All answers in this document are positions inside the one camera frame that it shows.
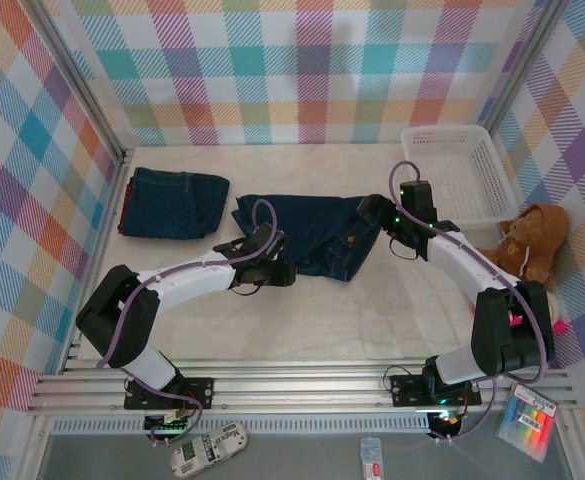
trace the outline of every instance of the denim jeans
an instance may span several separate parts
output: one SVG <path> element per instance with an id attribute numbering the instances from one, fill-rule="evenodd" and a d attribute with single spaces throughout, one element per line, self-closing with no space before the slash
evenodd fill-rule
<path id="1" fill-rule="evenodd" d="M 349 282 L 374 246 L 381 228 L 360 219 L 357 207 L 363 197 L 306 197 L 296 195 L 246 195 L 237 198 L 232 216 L 245 235 L 254 230 L 252 206 L 268 200 L 276 211 L 278 228 L 288 243 L 280 258 L 293 260 L 298 273 Z M 270 222 L 261 205 L 257 223 Z"/>
<path id="2" fill-rule="evenodd" d="M 130 180 L 121 233 L 131 237 L 200 239 L 219 227 L 230 182 L 215 175 L 139 167 Z"/>

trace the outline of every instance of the brown teddy bear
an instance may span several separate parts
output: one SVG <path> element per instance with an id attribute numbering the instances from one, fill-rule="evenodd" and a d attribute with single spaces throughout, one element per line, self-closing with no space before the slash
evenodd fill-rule
<path id="1" fill-rule="evenodd" d="M 516 220 L 499 223 L 507 237 L 493 250 L 479 249 L 492 263 L 521 280 L 545 283 L 554 254 L 568 235 L 569 219 L 556 205 L 535 203 Z"/>

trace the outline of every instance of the pastel plaid pattern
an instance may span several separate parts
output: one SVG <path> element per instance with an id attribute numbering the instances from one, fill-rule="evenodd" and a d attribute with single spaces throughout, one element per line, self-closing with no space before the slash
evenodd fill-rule
<path id="1" fill-rule="evenodd" d="M 102 91 L 68 19 L 46 3 Z M 129 121 L 130 146 L 397 142 L 409 125 L 473 123 L 523 4 L 72 0 L 121 108 L 100 101 L 119 131 Z"/>
<path id="2" fill-rule="evenodd" d="M 532 8 L 532 11 L 528 15 L 528 18 L 525 21 L 525 25 L 521 29 L 521 32 L 519 33 L 519 36 L 516 39 L 516 42 L 514 43 L 514 47 L 512 47 L 512 50 L 508 55 L 508 59 L 503 64 L 503 68 L 499 73 L 499 76 L 496 80 L 496 83 L 494 84 L 494 88 L 492 89 L 490 96 L 488 97 L 488 100 L 485 102 L 485 105 L 483 106 L 483 110 L 479 115 L 478 121 L 479 124 L 484 124 L 483 122 L 485 121 L 486 117 L 494 107 L 494 102 L 496 101 L 497 98 L 499 98 L 499 96 L 503 92 L 505 84 L 509 79 L 510 74 L 512 73 L 512 69 L 521 59 L 521 55 L 523 54 L 524 48 L 527 45 L 528 41 L 530 40 L 532 33 L 534 33 L 534 29 L 537 25 L 537 22 L 539 21 L 539 18 L 541 17 L 541 14 L 543 13 L 543 10 L 546 7 L 547 3 L 548 0 L 535 0 L 534 7 Z"/>
<path id="3" fill-rule="evenodd" d="M 0 0 L 0 479 L 58 361 L 114 169 L 17 1 Z"/>
<path id="4" fill-rule="evenodd" d="M 556 345 L 585 405 L 585 2 L 568 7 L 496 140 L 523 207 L 549 202 L 569 213 L 551 279 L 569 320 Z"/>

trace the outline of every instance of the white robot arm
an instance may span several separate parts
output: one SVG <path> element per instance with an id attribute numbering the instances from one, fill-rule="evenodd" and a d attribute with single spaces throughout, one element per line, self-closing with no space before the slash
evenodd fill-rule
<path id="1" fill-rule="evenodd" d="M 436 404 L 441 395 L 465 388 L 470 380 L 541 364 L 534 327 L 517 297 L 530 307 L 541 332 L 546 361 L 551 360 L 554 338 L 543 286 L 521 282 L 499 269 L 469 244 L 456 225 L 439 221 L 428 182 L 403 183 L 400 201 L 402 211 L 392 200 L 370 195 L 361 202 L 358 212 L 368 222 L 379 224 L 393 240 L 413 248 L 418 257 L 443 270 L 475 304 L 470 344 L 426 360 L 422 376 L 432 403 Z M 437 236 L 432 227 L 450 238 Z M 514 286 L 517 295 L 505 288 L 504 281 Z M 523 321 L 511 325 L 510 313 Z"/>
<path id="2" fill-rule="evenodd" d="M 76 325 L 110 367 L 122 369 L 150 389 L 183 395 L 184 379 L 178 369 L 148 344 L 155 317 L 192 298 L 238 285 L 292 285 L 296 266 L 276 258 L 284 244 L 283 232 L 272 234 L 266 223 L 250 238 L 218 245 L 186 265 L 141 272 L 119 265 L 103 278 Z M 264 249 L 260 255 L 243 260 L 260 249 Z M 127 310 L 124 302 L 129 303 Z M 144 395 L 153 396 L 151 390 Z M 158 401 L 174 403 L 169 398 Z"/>

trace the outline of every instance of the white basket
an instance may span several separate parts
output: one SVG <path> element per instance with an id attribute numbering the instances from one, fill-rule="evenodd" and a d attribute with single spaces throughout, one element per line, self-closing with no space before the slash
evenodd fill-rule
<path id="1" fill-rule="evenodd" d="M 405 159 L 432 185 L 439 219 L 486 228 L 517 215 L 512 187 L 488 132 L 478 125 L 430 125 L 401 132 Z"/>

